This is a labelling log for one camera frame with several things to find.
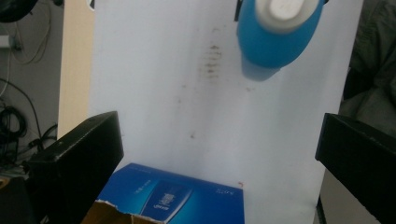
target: white lid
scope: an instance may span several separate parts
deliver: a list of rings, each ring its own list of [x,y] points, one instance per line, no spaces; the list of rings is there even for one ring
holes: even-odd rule
[[[256,18],[262,28],[287,34],[307,21],[318,3],[319,0],[256,0]]]

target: brown cardboard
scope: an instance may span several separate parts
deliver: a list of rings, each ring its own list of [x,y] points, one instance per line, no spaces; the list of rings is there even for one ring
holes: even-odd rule
[[[149,217],[123,214],[108,202],[96,201],[81,224],[163,224]]]

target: blue cardboard box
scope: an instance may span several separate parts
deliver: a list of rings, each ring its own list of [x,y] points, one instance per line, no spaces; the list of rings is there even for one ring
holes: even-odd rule
[[[241,189],[134,163],[110,177],[98,201],[154,223],[245,223]]]

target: white backdrop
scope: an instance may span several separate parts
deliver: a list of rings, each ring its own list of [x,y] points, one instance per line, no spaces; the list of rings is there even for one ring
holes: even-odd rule
[[[247,224],[312,223],[361,0],[331,0],[280,71],[246,62],[234,0],[97,1],[90,115],[118,110],[125,157],[241,188]]]

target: gray wall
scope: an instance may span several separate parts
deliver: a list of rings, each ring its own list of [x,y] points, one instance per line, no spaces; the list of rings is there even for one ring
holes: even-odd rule
[[[50,31],[46,44],[46,50],[39,62],[20,64],[11,55],[10,58],[10,81],[24,90],[32,100],[37,112],[41,132],[46,131],[51,125],[58,121],[59,86],[61,73],[61,53],[64,10],[56,7],[49,1],[50,5]],[[18,21],[21,31],[25,54],[31,58],[48,28],[47,5],[37,3],[32,10],[32,15],[27,15]],[[15,23],[2,23],[0,34],[5,35],[6,28],[11,35],[16,34]],[[0,49],[0,77],[7,78],[8,49]],[[15,56],[26,61],[21,52],[14,51]],[[12,87],[8,86],[2,99],[8,105],[16,107],[26,117],[28,132],[20,141],[20,146],[26,145],[37,138],[37,127],[35,117],[26,98]]]

